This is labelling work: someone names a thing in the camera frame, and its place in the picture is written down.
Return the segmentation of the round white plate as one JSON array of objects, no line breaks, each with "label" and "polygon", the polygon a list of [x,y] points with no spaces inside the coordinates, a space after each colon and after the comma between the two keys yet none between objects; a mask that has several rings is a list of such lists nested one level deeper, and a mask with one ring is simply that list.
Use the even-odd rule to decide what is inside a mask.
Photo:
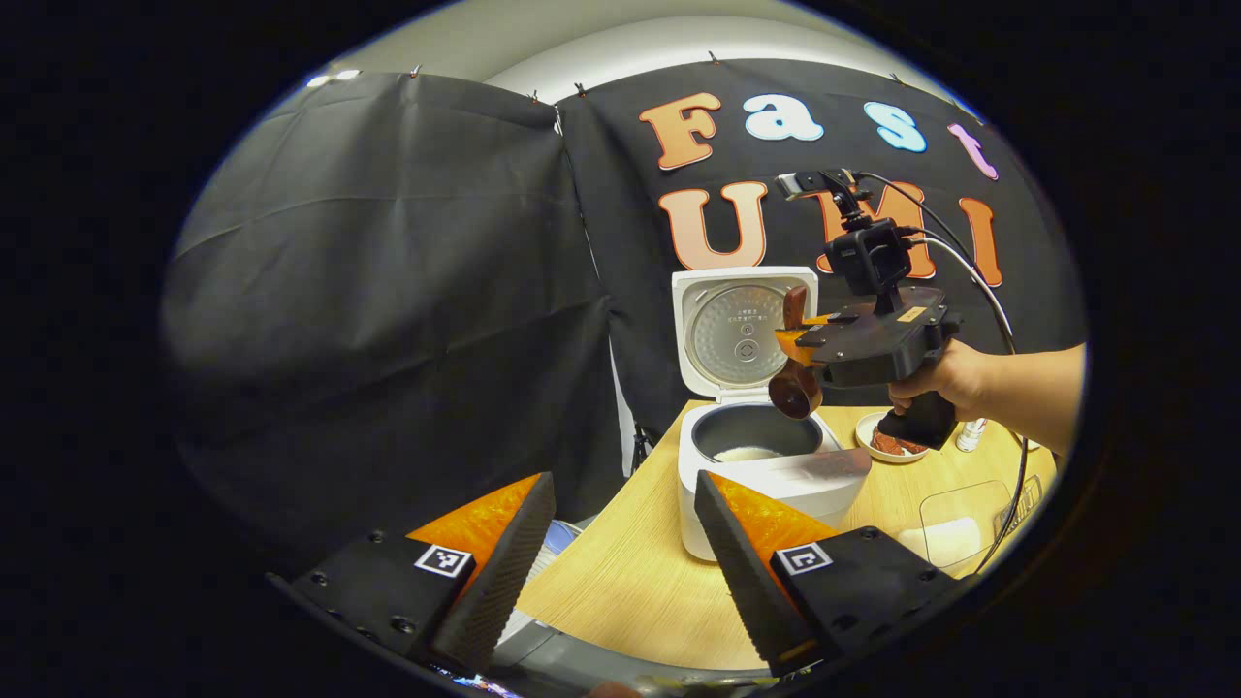
[{"label": "round white plate", "polygon": [[903,465],[903,463],[916,462],[917,460],[922,460],[922,457],[925,457],[926,455],[930,455],[930,448],[926,452],[923,452],[923,455],[913,457],[895,457],[890,455],[881,455],[880,452],[875,451],[872,446],[870,446],[870,441],[872,441],[872,431],[874,428],[880,428],[880,424],[882,419],[886,416],[887,416],[886,412],[867,414],[865,417],[860,419],[858,421],[858,425],[855,426],[855,440],[858,441],[858,445],[864,447],[869,452],[869,455],[872,455],[874,460],[881,460],[881,462],[887,462],[887,463]]}]

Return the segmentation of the brown wooden spoon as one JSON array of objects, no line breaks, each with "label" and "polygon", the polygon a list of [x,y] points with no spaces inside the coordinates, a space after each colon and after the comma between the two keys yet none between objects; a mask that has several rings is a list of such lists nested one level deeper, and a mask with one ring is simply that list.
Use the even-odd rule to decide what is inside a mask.
[{"label": "brown wooden spoon", "polygon": [[[800,327],[800,322],[807,318],[807,299],[808,289],[803,286],[786,293],[781,306],[781,330],[797,330]],[[815,374],[817,366],[803,366],[791,361],[784,353],[783,355],[784,366],[781,366],[768,384],[771,402],[789,419],[810,419],[823,402],[823,388]]]}]

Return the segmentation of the grey plastic object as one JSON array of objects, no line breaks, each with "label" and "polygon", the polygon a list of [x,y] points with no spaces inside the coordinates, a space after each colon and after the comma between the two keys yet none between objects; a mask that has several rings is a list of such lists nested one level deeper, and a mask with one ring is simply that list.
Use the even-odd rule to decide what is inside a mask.
[{"label": "grey plastic object", "polygon": [[576,698],[603,683],[628,686],[640,698],[748,698],[776,683],[766,668],[696,669],[603,650],[519,610],[485,674],[525,698]]}]

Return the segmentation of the metal wire chopstick holder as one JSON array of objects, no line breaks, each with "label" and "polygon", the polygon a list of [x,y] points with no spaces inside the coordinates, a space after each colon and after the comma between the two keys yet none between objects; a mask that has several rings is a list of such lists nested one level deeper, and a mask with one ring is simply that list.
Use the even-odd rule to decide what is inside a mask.
[{"label": "metal wire chopstick holder", "polygon": [[1006,535],[1018,530],[1024,520],[1028,520],[1029,515],[1037,508],[1042,499],[1042,482],[1037,474],[1030,474],[1023,482],[1020,496],[1015,496],[1014,499],[1006,502],[1001,510],[997,512],[993,518],[993,529],[997,534],[997,540],[1004,539]]}]

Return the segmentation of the clear box of rice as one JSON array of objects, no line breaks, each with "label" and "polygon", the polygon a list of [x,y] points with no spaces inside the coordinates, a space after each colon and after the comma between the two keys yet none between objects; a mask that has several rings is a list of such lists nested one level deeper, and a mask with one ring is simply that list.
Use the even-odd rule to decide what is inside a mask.
[{"label": "clear box of rice", "polygon": [[963,576],[997,543],[1010,507],[1010,491],[998,479],[926,496],[896,539],[934,568]]}]

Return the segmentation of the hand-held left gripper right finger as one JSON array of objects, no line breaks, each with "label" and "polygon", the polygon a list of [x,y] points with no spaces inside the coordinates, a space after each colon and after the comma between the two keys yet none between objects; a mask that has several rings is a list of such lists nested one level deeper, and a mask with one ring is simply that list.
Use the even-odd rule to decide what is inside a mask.
[{"label": "hand-held left gripper right finger", "polygon": [[963,587],[877,527],[836,532],[716,472],[697,473],[694,508],[774,676],[895,640]]}]

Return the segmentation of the black backdrop cloth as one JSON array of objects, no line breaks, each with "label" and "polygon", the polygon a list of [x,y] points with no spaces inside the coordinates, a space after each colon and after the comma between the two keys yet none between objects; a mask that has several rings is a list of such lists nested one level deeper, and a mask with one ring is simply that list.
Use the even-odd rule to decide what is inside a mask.
[{"label": "black backdrop cloth", "polygon": [[951,229],[1019,351],[1090,335],[1028,166],[908,84],[727,60],[542,106],[364,72],[268,111],[182,225],[160,306],[182,460],[284,575],[541,471],[585,520],[623,430],[660,438],[694,397],[671,274],[812,267],[820,309],[846,304],[830,197],[776,185],[833,168],[874,174],[874,217]]}]

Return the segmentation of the row of black cloth clips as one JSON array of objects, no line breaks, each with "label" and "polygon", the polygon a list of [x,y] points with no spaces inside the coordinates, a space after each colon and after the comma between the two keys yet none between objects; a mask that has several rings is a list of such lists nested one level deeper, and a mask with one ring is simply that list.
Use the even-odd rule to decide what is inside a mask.
[{"label": "row of black cloth clips", "polygon": [[652,77],[664,75],[688,75],[690,71],[705,72],[709,77],[725,75],[772,75],[793,79],[795,84],[844,84],[855,77],[870,76],[880,84],[911,84],[913,71],[908,68],[890,70],[865,66],[838,65],[825,62],[818,53],[759,52],[732,56],[722,60],[709,60],[705,48],[686,48],[685,51],[647,51],[638,53],[607,53],[602,48],[558,48],[546,51],[513,66],[500,75],[488,79],[472,79],[468,84],[488,84],[491,88],[525,94],[527,99],[553,106],[563,98],[578,97],[598,91],[603,84],[629,79],[629,77]]}]

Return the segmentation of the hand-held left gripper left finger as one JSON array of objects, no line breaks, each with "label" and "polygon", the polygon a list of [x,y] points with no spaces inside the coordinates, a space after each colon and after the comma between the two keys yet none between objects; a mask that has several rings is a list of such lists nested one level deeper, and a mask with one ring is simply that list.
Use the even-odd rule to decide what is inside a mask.
[{"label": "hand-held left gripper left finger", "polygon": [[419,527],[376,527],[294,579],[268,582],[298,609],[402,668],[491,666],[553,520],[553,474],[479,496]]}]

